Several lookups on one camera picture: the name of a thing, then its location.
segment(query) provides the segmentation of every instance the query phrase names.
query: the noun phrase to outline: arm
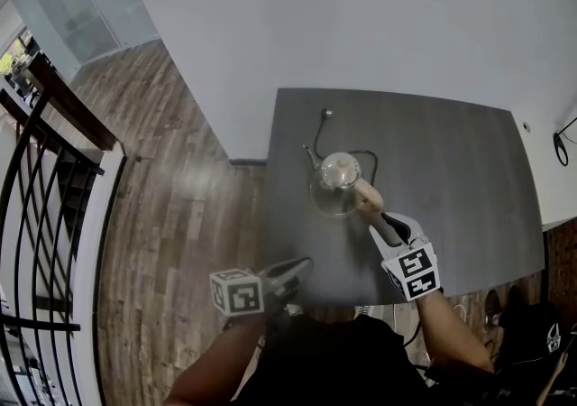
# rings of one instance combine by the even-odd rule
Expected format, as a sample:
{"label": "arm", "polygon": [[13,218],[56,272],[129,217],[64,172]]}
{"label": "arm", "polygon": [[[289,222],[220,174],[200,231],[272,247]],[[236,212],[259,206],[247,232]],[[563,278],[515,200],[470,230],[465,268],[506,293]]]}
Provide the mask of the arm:
{"label": "arm", "polygon": [[440,291],[417,299],[426,350],[432,359],[458,361],[493,373],[489,352],[469,327],[453,312]]}
{"label": "arm", "polygon": [[557,366],[555,367],[555,370],[553,371],[553,374],[551,375],[549,382],[547,383],[547,385],[545,386],[545,388],[543,389],[543,391],[541,392],[541,394],[539,394],[539,397],[537,398],[537,406],[543,406],[543,404],[545,403],[547,396],[549,396],[549,392],[553,388],[553,384],[555,382],[555,379],[561,373],[561,371],[565,367],[565,364],[567,363],[567,357],[568,357],[568,355],[566,353],[561,354],[561,357],[559,358],[559,361],[557,361]]}
{"label": "arm", "polygon": [[164,406],[226,404],[240,385],[259,338],[264,332],[261,315],[246,317],[221,333],[172,385]]}

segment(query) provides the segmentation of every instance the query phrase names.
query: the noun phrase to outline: black metal railing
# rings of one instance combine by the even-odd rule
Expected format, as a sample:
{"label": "black metal railing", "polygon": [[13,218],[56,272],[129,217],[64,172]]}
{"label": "black metal railing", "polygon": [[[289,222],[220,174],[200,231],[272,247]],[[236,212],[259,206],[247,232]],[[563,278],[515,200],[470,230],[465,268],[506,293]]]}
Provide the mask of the black metal railing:
{"label": "black metal railing", "polygon": [[[49,91],[44,90],[29,115],[22,110],[9,109],[17,121],[14,129],[17,139],[0,191],[0,268],[7,266],[5,261],[7,258],[12,259],[13,254],[14,300],[9,300],[12,314],[4,311],[0,314],[0,320],[4,325],[4,330],[0,334],[0,352],[17,400],[22,405],[28,404],[17,380],[22,372],[16,371],[13,367],[14,351],[8,344],[7,332],[11,337],[18,338],[19,355],[25,360],[24,366],[20,367],[28,378],[33,394],[32,402],[52,406],[58,404],[81,406],[72,350],[74,334],[81,327],[74,323],[72,314],[74,293],[71,277],[76,261],[74,249],[78,246],[80,224],[90,196],[91,183],[96,176],[104,172],[98,164],[77,150],[41,119],[41,113],[50,97]],[[0,104],[5,107],[13,106],[6,101],[9,99],[6,93],[0,90]],[[44,173],[48,166],[51,166],[50,174]],[[60,195],[56,192],[59,190],[54,189],[59,185]],[[79,197],[79,202],[71,204],[69,200],[74,191],[76,191],[74,196]],[[54,215],[50,211],[53,212],[55,206],[58,207],[58,214],[54,221]],[[14,212],[20,215],[18,230],[6,231],[8,216],[16,215]],[[66,228],[66,217],[71,224],[69,231]],[[14,233],[17,234],[15,248],[6,249],[5,239]],[[63,236],[68,237],[68,242],[62,240]],[[62,250],[62,244],[68,244],[68,250]],[[21,265],[26,261],[29,262],[31,258],[32,273],[28,273],[29,268]],[[21,300],[23,286],[30,286],[32,289],[32,301],[28,303]],[[30,312],[31,318],[23,317],[23,313]],[[31,329],[32,339],[30,337],[24,339],[22,329]],[[42,333],[50,334],[50,346],[42,344]],[[61,359],[57,348],[57,337],[62,334],[66,338],[66,359]],[[37,359],[29,359],[27,353],[30,354],[30,351],[27,352],[27,346],[35,346]],[[51,353],[56,379],[51,379],[47,373],[45,357],[48,353]],[[40,385],[34,380],[33,365],[38,367],[36,378],[40,379]],[[65,387],[63,377],[65,365],[73,386],[72,392]],[[58,385],[61,398],[55,398],[50,382]]]}

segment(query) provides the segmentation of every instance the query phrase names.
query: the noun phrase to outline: baseboard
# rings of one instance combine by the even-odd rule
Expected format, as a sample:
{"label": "baseboard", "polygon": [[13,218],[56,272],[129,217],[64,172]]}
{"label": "baseboard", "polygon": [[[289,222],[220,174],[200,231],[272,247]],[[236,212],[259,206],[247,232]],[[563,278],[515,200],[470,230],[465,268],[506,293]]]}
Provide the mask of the baseboard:
{"label": "baseboard", "polygon": [[266,167],[266,159],[229,159],[228,162],[234,167]]}

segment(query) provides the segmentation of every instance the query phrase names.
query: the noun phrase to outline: person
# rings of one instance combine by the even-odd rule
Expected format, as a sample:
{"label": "person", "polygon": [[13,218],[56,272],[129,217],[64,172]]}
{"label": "person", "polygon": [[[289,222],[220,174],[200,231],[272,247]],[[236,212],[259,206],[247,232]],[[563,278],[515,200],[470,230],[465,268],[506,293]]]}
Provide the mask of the person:
{"label": "person", "polygon": [[524,390],[542,406],[554,381],[565,368],[559,311],[550,302],[528,305],[518,286],[508,292],[503,309],[499,295],[490,291],[485,299],[488,329],[505,329],[495,370],[511,390]]}
{"label": "person", "polygon": [[[439,371],[448,374],[439,388],[427,388],[408,361],[403,337],[384,321],[360,314],[352,321],[326,324],[301,315],[267,335],[257,368],[234,403],[486,401],[495,376],[485,346],[440,291],[416,302],[427,352]],[[177,378],[164,405],[228,403],[266,326],[263,316],[237,320]],[[499,396],[498,390],[493,396]]]}

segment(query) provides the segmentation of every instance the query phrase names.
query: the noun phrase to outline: kettle handle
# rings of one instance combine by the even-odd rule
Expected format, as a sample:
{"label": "kettle handle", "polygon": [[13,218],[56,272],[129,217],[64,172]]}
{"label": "kettle handle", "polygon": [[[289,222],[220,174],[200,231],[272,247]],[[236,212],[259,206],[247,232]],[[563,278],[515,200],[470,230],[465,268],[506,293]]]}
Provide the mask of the kettle handle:
{"label": "kettle handle", "polygon": [[[382,196],[367,180],[358,179],[354,184],[354,190],[363,199],[367,199],[367,201],[371,203],[370,209],[373,211],[382,212],[385,209],[385,201],[382,199]],[[368,210],[367,207],[361,205],[359,209]]]}

